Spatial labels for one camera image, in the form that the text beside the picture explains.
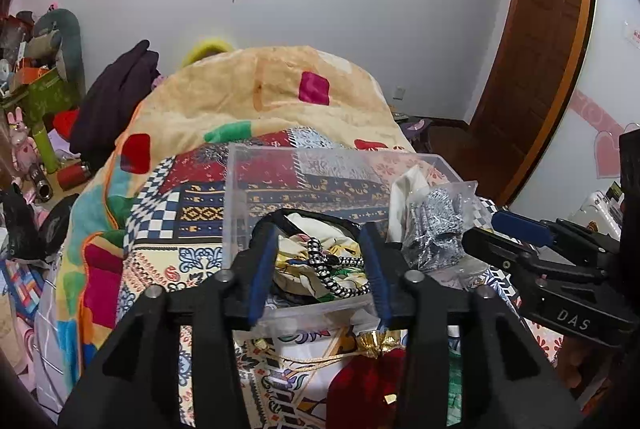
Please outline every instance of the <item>wooden door trim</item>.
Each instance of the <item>wooden door trim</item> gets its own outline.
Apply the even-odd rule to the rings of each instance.
[[[584,60],[584,54],[586,52],[587,42],[591,31],[591,22],[593,21],[594,3],[595,0],[580,1],[580,12],[578,14],[574,42],[572,43],[571,51],[569,52],[569,59],[564,69],[564,73],[562,74],[562,80],[560,82],[558,92],[556,92],[549,112],[542,123],[542,127],[540,128],[536,139],[533,141],[531,149],[527,152],[526,157],[520,164],[520,167],[516,170],[511,181],[501,192],[500,197],[497,200],[497,204],[500,206],[513,202],[517,192],[519,192],[522,186],[527,182],[538,161],[542,158],[556,127],[562,119],[562,114],[569,103],[578,75],[580,74],[582,61]]]
[[[476,111],[474,112],[474,115],[471,118],[471,123],[469,124],[469,131],[471,132],[474,132],[476,127],[478,127],[478,122],[480,121],[486,104],[493,98],[495,90],[498,89],[498,66],[503,62],[508,49],[508,44],[511,41],[513,22],[515,20],[518,2],[519,0],[511,0],[509,2],[509,11],[507,12],[507,19],[504,22],[504,30],[502,32],[502,38],[500,38],[500,44],[498,44],[498,51],[495,53],[494,65],[492,66],[489,77],[484,85],[484,90],[482,91],[480,102],[478,102],[478,107],[476,107]]]

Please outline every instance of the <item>metal bolt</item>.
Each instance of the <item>metal bolt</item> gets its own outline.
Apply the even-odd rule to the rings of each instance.
[[[482,299],[491,299],[492,297],[495,297],[495,290],[486,284],[482,284],[476,288],[476,293]]]
[[[220,281],[221,283],[228,283],[234,279],[234,273],[231,270],[218,270],[215,276],[216,281]]]
[[[164,292],[164,288],[162,288],[161,285],[152,284],[146,288],[145,295],[150,299],[157,299],[162,295],[162,292]]]
[[[420,270],[407,270],[404,272],[404,278],[410,283],[419,283],[424,281],[424,274]]]

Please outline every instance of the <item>colorful blanket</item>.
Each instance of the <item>colorful blanket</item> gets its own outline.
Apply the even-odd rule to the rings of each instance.
[[[71,213],[56,294],[69,388],[116,323],[126,221],[150,172],[205,141],[297,126],[357,149],[412,151],[375,79],[309,47],[210,57],[169,77],[138,106]]]

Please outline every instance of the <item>stuffed rabbit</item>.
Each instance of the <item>stuffed rabbit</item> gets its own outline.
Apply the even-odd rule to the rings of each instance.
[[[28,173],[29,167],[39,162],[40,154],[38,153],[35,140],[29,136],[29,129],[22,121],[22,110],[16,107],[15,118],[11,112],[7,113],[6,118],[9,122],[9,136],[11,139],[14,167],[18,173],[24,176]]]

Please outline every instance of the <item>wall outlet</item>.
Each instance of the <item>wall outlet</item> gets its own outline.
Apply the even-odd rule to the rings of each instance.
[[[402,100],[404,98],[405,88],[402,86],[396,86],[396,91],[394,91],[394,100]]]

